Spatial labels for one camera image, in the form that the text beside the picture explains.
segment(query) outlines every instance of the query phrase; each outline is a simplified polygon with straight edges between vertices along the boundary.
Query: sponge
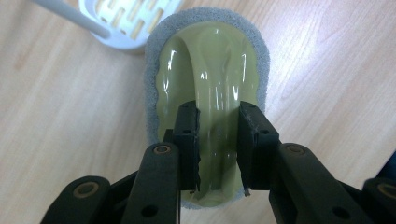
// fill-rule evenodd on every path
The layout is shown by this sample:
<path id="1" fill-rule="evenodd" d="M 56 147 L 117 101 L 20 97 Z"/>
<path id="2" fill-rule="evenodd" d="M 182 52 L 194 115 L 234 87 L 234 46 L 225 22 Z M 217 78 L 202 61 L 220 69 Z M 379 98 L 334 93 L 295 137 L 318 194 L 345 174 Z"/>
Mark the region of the sponge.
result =
<path id="1" fill-rule="evenodd" d="M 223 34 L 213 35 L 219 31 L 223 32 Z M 248 49 L 252 49 L 251 57 L 250 54 L 244 52 L 244 50 L 248 52 Z M 183 55 L 178 63 L 173 63 L 171 60 L 174 52 L 179 52 Z M 242 52 L 242 56 L 245 57 L 243 62 L 247 61 L 248 65 L 246 63 L 234 63 L 240 60 L 235 57 L 235 55 L 238 55 L 235 52 Z M 197 107 L 201 110 L 201 129 L 206 130 L 203 133 L 200 131 L 200 153 L 202 158 L 200 162 L 200 177 L 203 180 L 202 184 L 204 184 L 201 186 L 202 192 L 192 195 L 188 192 L 182 193 L 182 199 L 185 200 L 183 203 L 184 206 L 189 208 L 216 207 L 224 205 L 242 195 L 242 184 L 236 166 L 236 150 L 234 146 L 229 146 L 234 143 L 230 144 L 226 142 L 228 141 L 227 139 L 234 139 L 234 128 L 229 123 L 234 123 L 235 111 L 237 111 L 235 110 L 235 104 L 240 100 L 257 104 L 264 111 L 269 62 L 269 52 L 262 40 L 260 32 L 249 21 L 227 9 L 197 7 L 180 11 L 162 21 L 148 39 L 146 46 L 147 65 L 145 85 L 149 143 L 154 144 L 159 142 L 159 137 L 162 135 L 161 131 L 159 132 L 161 125 L 163 126 L 167 120 L 170 120 L 170 124 L 173 123 L 172 119 L 169 119 L 172 113 L 169 113 L 171 115 L 168 117 L 163 116 L 163 114 L 168 113 L 168 110 L 175 110 L 179 106 L 179 103 L 175 103 L 177 100 L 166 102 L 165 105 L 167 107 L 163 105 L 159 106 L 163 104 L 161 103 L 163 101 L 163 91 L 168 88 L 167 86 L 161 87 L 161 85 L 165 84 L 163 84 L 163 80 L 159 79 L 166 77 L 167 75 L 164 75 L 164 73 L 168 73 L 168 71 L 172 73 L 176 70 L 172 74 L 172 79 L 166 79 L 167 82 L 169 80 L 173 82 L 174 80 L 175 82 L 183 83 L 182 81 L 188 80 L 185 85 L 192 87 L 190 88 L 192 89 L 191 95 L 189 96 L 186 92 L 189 88 L 181 88 L 181 91 L 176 92 L 178 92 L 178 95 L 182 99 L 181 103 L 185 103 L 182 101 L 190 98 L 197 101 Z M 214 74 L 208 78 L 205 70 Z M 247 76 L 249 82 L 239 85 L 239 82 L 246 82 L 245 76 Z M 240 81 L 230 82 L 230 78 L 240 79 Z M 213 84 L 213 87 L 207 87 L 206 83 L 209 83 L 209 86 Z M 255 91 L 253 92 L 255 99 L 243 95 L 243 92 L 249 93 L 253 90 Z M 202 99 L 203 97 L 201 95 L 206 95 L 207 99 Z M 226 102 L 226 99 L 229 98 L 233 104 L 231 104 L 231 109 L 224 109 L 226 111 L 224 113 L 220 111 L 219 106 L 229 108 L 229 102 Z M 218 139 L 220 137 L 220 131 L 226 132 L 226 134 L 223 134 L 225 136 L 223 139 Z M 223 169 L 221 167 L 224 167 L 224 161 L 216 161 L 217 154 L 226 157 L 232 155 L 230 160 L 233 162 L 233 166 L 229 167 L 233 167 L 233 169 L 223 171 L 219 183 L 220 186 L 222 185 L 221 188 L 228 189 L 231 192 L 232 197 L 229 193 L 224 194 L 221 192 L 220 187 L 214 187 L 214 182 L 212 181 L 213 175 L 218 173 L 217 169 Z M 234 186 L 224 186 L 229 182 L 233 182 L 233 184 L 239 183 L 239 185 L 236 184 L 238 190 L 234 190 Z"/>

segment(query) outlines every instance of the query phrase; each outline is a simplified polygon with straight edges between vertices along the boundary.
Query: black plastic part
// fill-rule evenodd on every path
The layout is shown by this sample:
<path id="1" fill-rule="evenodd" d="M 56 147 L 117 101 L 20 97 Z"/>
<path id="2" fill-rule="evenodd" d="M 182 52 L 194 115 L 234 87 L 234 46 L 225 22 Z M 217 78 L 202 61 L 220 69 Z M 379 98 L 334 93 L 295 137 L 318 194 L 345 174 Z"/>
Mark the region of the black plastic part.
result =
<path id="1" fill-rule="evenodd" d="M 270 170 L 279 133 L 260 109 L 241 102 L 238 119 L 237 161 L 245 189 L 270 188 Z"/>
<path id="2" fill-rule="evenodd" d="M 180 151 L 181 190 L 200 189 L 198 132 L 199 110 L 195 101 L 187 102 L 178 108 L 173 130 L 173 143 Z"/>
<path id="3" fill-rule="evenodd" d="M 396 223 L 396 181 L 373 178 L 365 181 L 361 204 L 375 223 Z"/>
<path id="4" fill-rule="evenodd" d="M 125 176 L 123 179 L 117 181 L 111 185 L 110 193 L 108 197 L 111 197 L 111 206 L 113 207 L 110 222 L 109 223 L 120 223 L 122 215 L 124 213 L 128 197 L 131 194 L 131 189 L 134 186 L 134 180 L 136 179 L 137 171 L 131 175 Z"/>
<path id="5" fill-rule="evenodd" d="M 308 148 L 282 144 L 273 171 L 271 191 L 291 198 L 296 223 L 372 223 Z"/>
<path id="6" fill-rule="evenodd" d="M 179 223 L 179 152 L 170 143 L 149 147 L 121 223 Z"/>
<path id="7" fill-rule="evenodd" d="M 387 163 L 382 167 L 381 171 L 376 177 L 392 179 L 396 181 L 396 151 L 390 156 Z"/>
<path id="8" fill-rule="evenodd" d="M 109 191 L 110 183 L 100 176 L 77 179 L 64 188 L 41 223 L 107 223 Z"/>

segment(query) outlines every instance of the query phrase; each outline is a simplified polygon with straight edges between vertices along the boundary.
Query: sponge scrubber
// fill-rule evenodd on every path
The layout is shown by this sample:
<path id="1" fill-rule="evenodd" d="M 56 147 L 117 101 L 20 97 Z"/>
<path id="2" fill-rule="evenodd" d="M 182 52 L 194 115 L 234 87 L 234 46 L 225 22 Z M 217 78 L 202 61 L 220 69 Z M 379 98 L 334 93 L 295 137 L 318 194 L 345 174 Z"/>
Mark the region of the sponge scrubber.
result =
<path id="1" fill-rule="evenodd" d="M 146 48 L 146 100 L 147 100 L 147 125 L 149 142 L 158 142 L 159 116 L 157 102 L 159 93 L 157 91 L 156 76 L 160 70 L 160 57 L 166 42 L 177 32 L 193 24 L 204 21 L 220 21 L 238 29 L 250 42 L 256 55 L 256 71 L 259 83 L 256 92 L 257 102 L 263 111 L 265 107 L 266 86 L 269 72 L 269 53 L 260 32 L 249 21 L 236 13 L 209 7 L 198 7 L 181 11 L 164 20 L 151 34 Z"/>

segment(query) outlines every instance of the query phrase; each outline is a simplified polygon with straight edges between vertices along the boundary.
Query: bolt hole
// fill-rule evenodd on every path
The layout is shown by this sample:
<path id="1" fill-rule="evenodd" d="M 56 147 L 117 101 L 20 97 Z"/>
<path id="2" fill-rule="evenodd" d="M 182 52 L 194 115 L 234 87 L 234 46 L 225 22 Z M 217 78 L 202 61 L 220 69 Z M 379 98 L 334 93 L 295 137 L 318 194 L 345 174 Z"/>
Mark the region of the bolt hole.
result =
<path id="1" fill-rule="evenodd" d="M 155 205 L 149 205 L 142 209 L 143 217 L 154 217 L 158 213 L 158 207 Z"/>
<path id="2" fill-rule="evenodd" d="M 86 182 L 78 185 L 74 191 L 73 195 L 76 198 L 83 199 L 90 197 L 91 195 L 95 194 L 96 191 L 99 189 L 99 185 L 95 182 Z"/>
<path id="3" fill-rule="evenodd" d="M 154 153 L 157 155 L 165 154 L 171 151 L 169 146 L 157 146 L 154 148 Z"/>
<path id="4" fill-rule="evenodd" d="M 344 209 L 344 208 L 342 208 L 342 207 L 334 207 L 333 209 L 332 209 L 332 212 L 336 215 L 336 216 L 338 216 L 338 217 L 340 217 L 340 218 L 342 218 L 342 219 L 350 219 L 350 214 L 348 213 L 348 211 L 346 210 L 346 209 Z"/>

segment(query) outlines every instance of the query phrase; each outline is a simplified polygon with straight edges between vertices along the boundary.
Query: white plastic object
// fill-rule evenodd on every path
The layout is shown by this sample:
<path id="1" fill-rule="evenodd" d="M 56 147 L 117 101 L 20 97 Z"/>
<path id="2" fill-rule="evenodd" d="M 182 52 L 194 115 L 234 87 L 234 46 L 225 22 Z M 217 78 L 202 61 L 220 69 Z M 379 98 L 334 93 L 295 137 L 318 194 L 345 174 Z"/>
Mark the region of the white plastic object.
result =
<path id="1" fill-rule="evenodd" d="M 141 51 L 154 27 L 176 12 L 181 0 L 79 0 L 78 12 L 62 0 L 33 0 L 92 32 L 115 49 Z"/>

